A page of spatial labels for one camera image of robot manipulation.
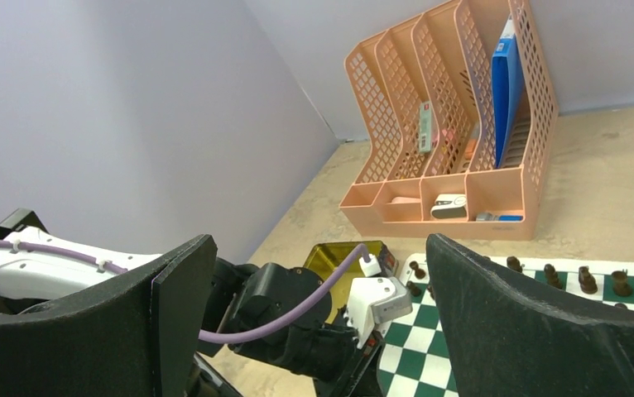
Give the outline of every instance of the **white wall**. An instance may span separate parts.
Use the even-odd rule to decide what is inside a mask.
[[[359,41],[443,2],[245,1],[336,136],[344,139],[365,139],[367,133],[343,59]],[[561,112],[634,103],[634,2],[531,4]]]
[[[0,220],[243,261],[336,145],[241,0],[0,1]]]

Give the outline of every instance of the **blue binder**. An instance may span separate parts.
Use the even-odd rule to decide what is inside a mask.
[[[512,16],[502,30],[491,60],[492,105],[495,110],[495,168],[500,166],[524,89]]]

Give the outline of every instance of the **beige tabletop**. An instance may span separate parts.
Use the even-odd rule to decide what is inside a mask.
[[[360,240],[339,202],[369,147],[367,142],[340,146],[251,262],[301,266],[317,243]],[[425,239],[382,240],[401,261],[425,251]],[[634,261],[634,108],[559,119],[534,241],[460,242],[489,256]],[[315,395],[311,379],[226,348],[210,362],[247,397]]]

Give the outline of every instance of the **chessboard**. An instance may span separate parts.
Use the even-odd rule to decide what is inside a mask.
[[[492,261],[507,266],[506,257],[491,257]],[[571,259],[518,258],[521,273],[548,283],[544,269],[547,264],[555,268],[561,289],[612,306],[634,310],[634,262],[577,261]],[[579,269],[587,266],[597,285],[593,294],[583,292]],[[415,272],[412,267],[423,270]],[[612,273],[622,271],[632,287],[628,296],[614,291]],[[383,324],[379,331],[386,346],[378,362],[378,380],[387,397],[454,397],[458,396],[456,380],[451,371],[446,338],[439,320],[439,311],[426,287],[429,284],[426,254],[413,254],[405,261],[399,275],[403,284],[411,281],[420,294],[411,296],[412,313]]]

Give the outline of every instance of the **chess piece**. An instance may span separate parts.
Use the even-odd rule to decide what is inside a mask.
[[[516,258],[516,256],[507,257],[507,267],[521,273],[521,263],[519,263],[519,260]]]
[[[410,291],[410,294],[412,294],[412,296],[422,295],[422,290],[420,289],[420,287],[418,287],[415,283],[411,281],[407,281],[405,287]]]
[[[415,277],[418,280],[422,280],[422,279],[424,279],[426,277],[426,271],[424,269],[420,268],[420,264],[419,263],[417,263],[415,261],[410,262],[410,269],[415,271]]]
[[[578,282],[580,283],[580,289],[585,294],[594,294],[598,292],[598,283],[595,281],[595,277],[590,274],[589,267],[580,266],[578,268]]]
[[[554,266],[550,263],[547,263],[546,266],[544,266],[544,275],[546,276],[546,284],[558,289],[563,289],[563,285],[560,284],[560,280],[558,279],[558,273],[556,272]]]
[[[429,284],[427,285],[427,291],[429,292],[429,296],[430,296],[432,299],[436,299],[436,297],[435,297],[436,295],[434,295],[434,286],[433,286],[431,283],[429,283]]]
[[[619,296],[629,296],[632,294],[633,289],[629,285],[629,277],[627,273],[622,270],[617,270],[612,272],[612,281],[614,281],[614,286],[612,290],[615,294]]]

